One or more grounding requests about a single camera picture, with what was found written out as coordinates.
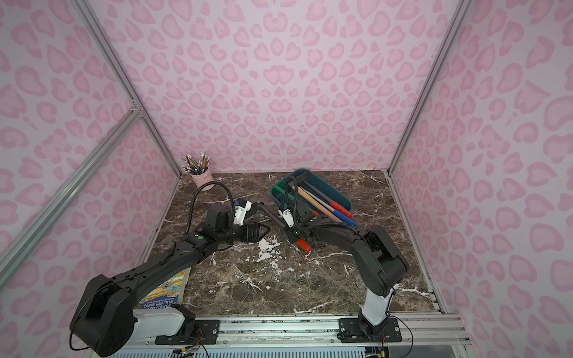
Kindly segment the grey rake red handle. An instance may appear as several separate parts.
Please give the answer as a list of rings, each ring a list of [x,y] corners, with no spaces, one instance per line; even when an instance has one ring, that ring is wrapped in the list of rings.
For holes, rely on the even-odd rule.
[[[290,228],[288,224],[283,220],[277,217],[273,212],[271,212],[268,207],[263,203],[259,202],[256,204],[257,212],[261,211],[264,213],[268,218],[270,218],[283,232],[285,232],[288,241],[293,244],[297,244],[300,249],[302,249],[306,254],[312,252],[311,246],[302,238],[297,237],[295,235],[295,231],[293,228]]]

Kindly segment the green rake red handle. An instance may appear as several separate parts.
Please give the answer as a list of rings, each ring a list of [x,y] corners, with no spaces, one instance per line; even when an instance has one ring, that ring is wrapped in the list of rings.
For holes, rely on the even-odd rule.
[[[294,202],[296,199],[296,195],[292,195],[291,192],[287,192],[284,189],[284,182],[274,185],[272,190],[280,193],[281,195],[283,195],[283,197],[288,198],[289,201]],[[314,216],[319,216],[319,213],[316,212],[316,210],[314,210],[312,206],[307,206],[307,209],[310,210]]]

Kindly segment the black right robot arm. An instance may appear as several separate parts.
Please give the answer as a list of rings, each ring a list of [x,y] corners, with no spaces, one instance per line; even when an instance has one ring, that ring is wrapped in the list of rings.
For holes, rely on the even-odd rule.
[[[366,299],[358,314],[358,336],[381,340],[390,320],[390,306],[409,264],[388,232],[379,225],[359,229],[335,216],[303,191],[298,178],[286,177],[285,233],[292,243],[316,240],[349,252],[366,285]]]

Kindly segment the silver tool blue handle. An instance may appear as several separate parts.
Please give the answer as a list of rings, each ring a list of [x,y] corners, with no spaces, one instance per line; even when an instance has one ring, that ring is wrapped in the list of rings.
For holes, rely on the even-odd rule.
[[[331,205],[327,204],[326,202],[322,201],[322,199],[318,198],[316,195],[313,195],[312,193],[308,192],[307,193],[311,198],[313,198],[314,200],[316,200],[317,202],[319,202],[319,204],[321,204],[323,207],[326,207],[328,210],[331,211],[331,213],[334,214],[334,216],[336,216],[338,219],[340,219],[342,222],[345,222],[347,225],[350,225],[352,227],[356,227],[357,223],[354,222],[352,219],[350,219],[349,217],[347,217],[346,215],[344,215],[343,213],[341,213],[338,210],[335,210],[333,207],[331,207]]]

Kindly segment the grey hoe red handle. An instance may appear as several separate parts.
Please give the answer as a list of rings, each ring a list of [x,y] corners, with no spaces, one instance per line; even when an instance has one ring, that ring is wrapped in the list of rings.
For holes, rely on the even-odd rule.
[[[335,210],[340,211],[350,219],[353,217],[352,202],[328,182],[318,177],[311,177],[302,184],[304,189],[331,205]]]

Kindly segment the teal plastic storage box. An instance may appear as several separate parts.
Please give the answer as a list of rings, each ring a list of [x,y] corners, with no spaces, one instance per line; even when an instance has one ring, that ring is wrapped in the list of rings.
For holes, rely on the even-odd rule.
[[[352,219],[352,203],[341,192],[308,169],[297,169],[276,183],[270,194],[279,207],[298,201],[300,216],[312,213],[356,227]]]

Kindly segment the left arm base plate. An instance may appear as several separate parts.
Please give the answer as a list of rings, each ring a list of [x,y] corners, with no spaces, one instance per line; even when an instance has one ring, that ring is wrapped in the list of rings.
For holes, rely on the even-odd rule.
[[[220,320],[194,319],[183,323],[179,331],[173,335],[161,335],[155,339],[156,345],[197,344],[215,345],[219,336]]]

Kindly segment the wooden handle hammer tool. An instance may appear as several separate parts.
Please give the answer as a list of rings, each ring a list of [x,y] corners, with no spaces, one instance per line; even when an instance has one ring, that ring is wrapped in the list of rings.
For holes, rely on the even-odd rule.
[[[326,216],[328,216],[329,218],[333,219],[336,222],[343,222],[343,220],[340,219],[340,217],[334,213],[335,212],[334,208],[326,204],[324,201],[319,200],[318,198],[316,198],[316,196],[313,196],[300,186],[297,187],[296,191],[302,198],[308,201],[321,213],[325,214]]]

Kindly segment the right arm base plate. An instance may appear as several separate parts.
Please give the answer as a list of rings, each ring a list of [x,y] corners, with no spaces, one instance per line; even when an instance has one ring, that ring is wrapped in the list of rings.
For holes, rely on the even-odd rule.
[[[398,320],[389,318],[380,325],[371,325],[360,318],[339,319],[338,340],[342,343],[398,343],[402,342]]]

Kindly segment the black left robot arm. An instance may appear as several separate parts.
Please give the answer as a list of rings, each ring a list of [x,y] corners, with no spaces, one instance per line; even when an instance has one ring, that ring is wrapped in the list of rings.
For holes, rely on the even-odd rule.
[[[100,274],[90,280],[71,319],[70,336],[78,337],[101,357],[115,354],[145,326],[134,308],[149,293],[180,271],[236,242],[261,241],[270,227],[253,221],[253,215],[264,213],[280,221],[262,202],[229,201],[229,205],[208,208],[204,219],[195,228],[186,226],[182,238],[163,254],[113,277]]]

